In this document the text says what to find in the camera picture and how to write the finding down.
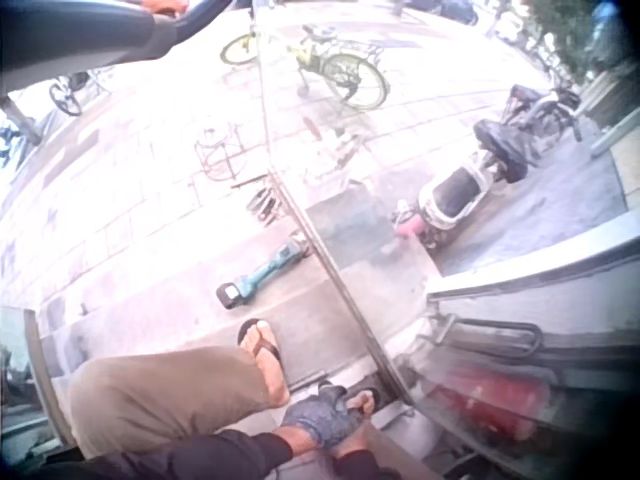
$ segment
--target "sleeve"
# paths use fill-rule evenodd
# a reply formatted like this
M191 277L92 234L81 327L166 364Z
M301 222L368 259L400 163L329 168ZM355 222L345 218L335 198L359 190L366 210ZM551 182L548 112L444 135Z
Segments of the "sleeve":
M150 452L117 453L77 464L53 465L30 478L262 480L292 457L289 444L276 435L250 437L227 430L173 442Z
M335 462L336 473L344 480L402 480L395 470L380 468L369 450L352 452Z

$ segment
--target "hand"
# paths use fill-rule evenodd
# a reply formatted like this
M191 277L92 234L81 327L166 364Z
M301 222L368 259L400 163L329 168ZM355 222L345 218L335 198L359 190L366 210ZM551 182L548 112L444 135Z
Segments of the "hand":
M189 0L142 0L142 6L151 13L170 12L182 15L189 7Z
M282 427L304 430L316 447L336 447L355 432L363 420L362 415L348 411L345 394L346 390L342 387L322 387L318 395L291 405L285 412ZM375 403L373 396L370 396L371 403ZM358 395L349 405L357 408L365 404L363 399Z
M359 450L367 450L367 437L366 437L366 423L373 414L375 409L375 402L373 395L369 391L359 393L357 396L347 402L347 408L357 408L364 414L364 418L367 419L362 425L360 425L355 432L345 438L338 446L331 449L331 456L335 458L342 458L351 452L357 452Z

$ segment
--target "foot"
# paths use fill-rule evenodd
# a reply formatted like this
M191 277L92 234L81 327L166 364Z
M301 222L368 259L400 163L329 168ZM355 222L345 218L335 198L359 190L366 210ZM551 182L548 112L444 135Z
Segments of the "foot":
M265 321L260 321L247 331L244 339L240 343L240 348L253 355L254 348L260 341L260 338L269 342L274 347L278 347L276 337L271 331L269 324ZM287 388L282 365L280 365L278 359L266 348L261 348L256 355L256 363L267 385L271 407L282 407L289 403L291 395Z

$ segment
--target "yellow-green bicycle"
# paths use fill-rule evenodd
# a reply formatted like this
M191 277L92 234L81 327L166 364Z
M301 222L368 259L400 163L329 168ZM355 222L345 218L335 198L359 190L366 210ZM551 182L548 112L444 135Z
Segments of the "yellow-green bicycle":
M228 65L244 65L258 55L257 34L253 11L251 28L228 43L220 52L221 60ZM292 43L276 33L266 33L269 40L284 44L298 62L303 85L300 96L309 93L305 73L320 75L331 91L341 101L356 110L373 110L384 103L389 95L389 83L378 70L382 47L339 39L335 29L316 25L303 25L306 36L299 43Z

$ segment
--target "flip-flop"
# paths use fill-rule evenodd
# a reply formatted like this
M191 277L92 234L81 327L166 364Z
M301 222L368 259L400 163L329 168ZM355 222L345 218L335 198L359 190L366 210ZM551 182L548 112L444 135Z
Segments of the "flip-flop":
M244 340L244 337L247 335L247 332L249 331L249 329L254 325L257 325L258 322L264 322L264 320L260 320L258 318L252 318L250 320L247 320L240 326L240 330L238 331L238 345L242 343L242 340ZM269 353L271 353L271 355L273 355L275 359L278 360L278 363L282 363L280 360L280 352L278 351L276 346L266 341L262 336L262 332L260 332L260 340L258 340L258 343L256 343L255 347L253 347L253 352L252 352L253 356L257 357L258 352L260 352L260 350L263 348L269 351Z

